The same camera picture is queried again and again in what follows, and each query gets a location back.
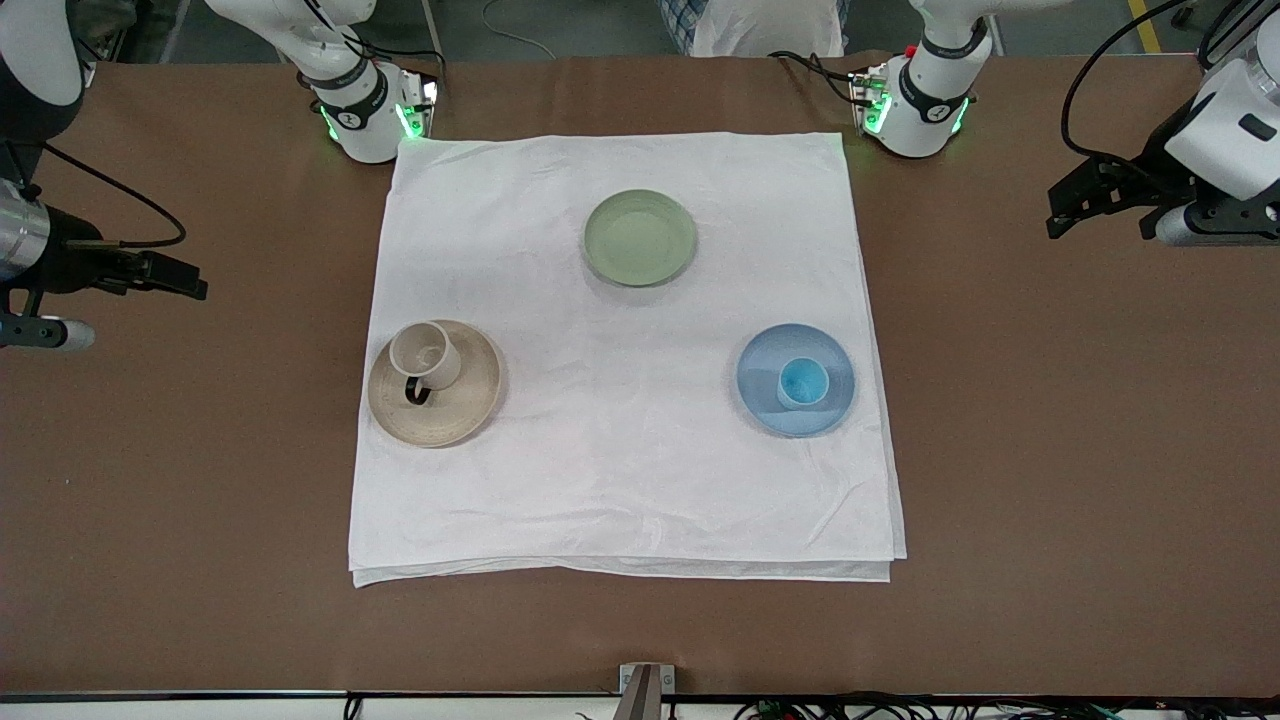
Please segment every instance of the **blue cup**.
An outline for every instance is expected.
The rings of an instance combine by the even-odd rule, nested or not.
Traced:
[[[831,378],[822,363],[796,357],[782,366],[778,375],[778,402],[787,410],[804,410],[822,402],[831,389]]]

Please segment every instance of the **green indicator light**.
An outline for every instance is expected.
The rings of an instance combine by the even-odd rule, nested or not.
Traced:
[[[334,142],[338,142],[338,131],[333,129],[333,120],[329,119],[329,111],[324,109],[324,105],[320,106],[320,117],[324,118],[324,124],[329,126],[329,137],[332,137]]]
[[[879,133],[879,128],[884,127],[884,118],[888,117],[888,110],[892,106],[893,97],[888,92],[882,94],[881,99],[867,110],[867,132]]]
[[[401,119],[401,124],[404,126],[404,137],[422,137],[422,123],[410,119],[413,117],[412,108],[403,108],[397,104],[396,115]]]
[[[964,99],[964,104],[960,105],[960,111],[956,113],[956,124],[951,126],[951,135],[960,132],[960,123],[964,122],[964,111],[969,109],[969,99]]]

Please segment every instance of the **green plate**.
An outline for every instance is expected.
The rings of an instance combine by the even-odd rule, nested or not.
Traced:
[[[582,236],[591,269],[630,287],[669,281],[694,259],[696,245],[689,213],[652,190],[628,190],[600,202]]]

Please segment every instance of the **white cloth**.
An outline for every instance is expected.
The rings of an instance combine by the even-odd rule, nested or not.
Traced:
[[[842,33],[836,0],[708,0],[690,55],[763,58],[791,50],[838,58],[845,54]]]
[[[582,260],[588,215],[635,187],[698,225],[692,263],[660,287],[607,284]],[[472,438],[420,450],[362,397],[357,585],[554,565],[887,580],[905,557],[838,135],[406,141],[366,384],[392,336],[433,318],[494,341],[504,398]],[[856,372],[854,407],[820,437],[772,436],[737,397],[746,342],[788,322],[826,331]]]

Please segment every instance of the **blue plate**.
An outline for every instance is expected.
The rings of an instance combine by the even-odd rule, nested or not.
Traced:
[[[822,364],[831,379],[826,397],[796,410],[778,400],[782,368],[797,357]],[[774,325],[751,338],[737,359],[737,392],[765,428],[787,437],[812,437],[840,424],[854,404],[854,365],[840,343],[818,328]]]

